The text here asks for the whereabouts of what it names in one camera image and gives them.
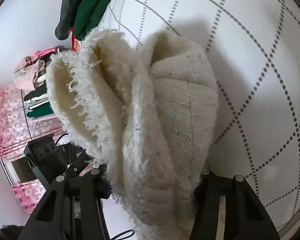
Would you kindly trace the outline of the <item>white fuzzy knit sweater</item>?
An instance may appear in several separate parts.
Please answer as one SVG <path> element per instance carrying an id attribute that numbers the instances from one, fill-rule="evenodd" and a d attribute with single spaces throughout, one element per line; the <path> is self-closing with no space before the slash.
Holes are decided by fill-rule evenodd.
<path id="1" fill-rule="evenodd" d="M 106 165 L 139 239 L 189 239 L 218 110 L 202 46 L 162 30 L 135 49 L 93 30 L 80 51 L 51 56 L 46 86 L 72 141 Z"/>

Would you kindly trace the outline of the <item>hanging clothes rack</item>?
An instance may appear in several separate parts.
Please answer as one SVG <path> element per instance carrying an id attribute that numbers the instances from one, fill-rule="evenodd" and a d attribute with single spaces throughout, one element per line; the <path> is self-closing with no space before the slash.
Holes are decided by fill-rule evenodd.
<path id="1" fill-rule="evenodd" d="M 21 90 L 25 116 L 31 122 L 57 118 L 47 95 L 46 74 L 51 56 L 62 49 L 62 47 L 54 47 L 39 50 L 24 57 L 15 68 L 13 83 L 16 89 Z"/>

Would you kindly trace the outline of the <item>pink lace curtain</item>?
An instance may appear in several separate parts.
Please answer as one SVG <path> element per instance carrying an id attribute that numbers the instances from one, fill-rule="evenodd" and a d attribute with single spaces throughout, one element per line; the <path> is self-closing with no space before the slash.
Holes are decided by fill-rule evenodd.
<path id="1" fill-rule="evenodd" d="M 57 140 L 65 134 L 58 118 L 31 122 L 26 116 L 24 92 L 13 83 L 0 88 L 0 159 L 15 161 L 24 157 L 31 140 L 53 134 Z"/>

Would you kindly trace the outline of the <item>green striped knit garment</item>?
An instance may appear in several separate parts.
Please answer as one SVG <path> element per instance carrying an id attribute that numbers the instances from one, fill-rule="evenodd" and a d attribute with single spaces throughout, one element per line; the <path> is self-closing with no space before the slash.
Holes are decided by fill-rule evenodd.
<path id="1" fill-rule="evenodd" d="M 75 39 L 82 41 L 96 28 L 111 0 L 82 0 L 73 26 Z"/>

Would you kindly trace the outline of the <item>black folded garment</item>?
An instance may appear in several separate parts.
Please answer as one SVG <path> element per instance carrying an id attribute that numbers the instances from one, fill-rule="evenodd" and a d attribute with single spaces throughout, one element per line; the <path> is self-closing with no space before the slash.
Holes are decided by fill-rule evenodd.
<path id="1" fill-rule="evenodd" d="M 66 40 L 70 35 L 70 29 L 74 26 L 77 9 L 82 0 L 62 0 L 59 23 L 55 28 L 55 36 L 58 40 Z"/>

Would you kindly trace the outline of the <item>red floral bed blanket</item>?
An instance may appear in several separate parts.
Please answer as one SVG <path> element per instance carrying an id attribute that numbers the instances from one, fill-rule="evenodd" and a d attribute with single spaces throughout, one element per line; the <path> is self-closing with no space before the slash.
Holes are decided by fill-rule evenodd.
<path id="1" fill-rule="evenodd" d="M 300 232 L 300 0 L 111 0 L 100 30 L 200 44 L 219 89 L 208 167 L 245 176 L 282 239 Z"/>

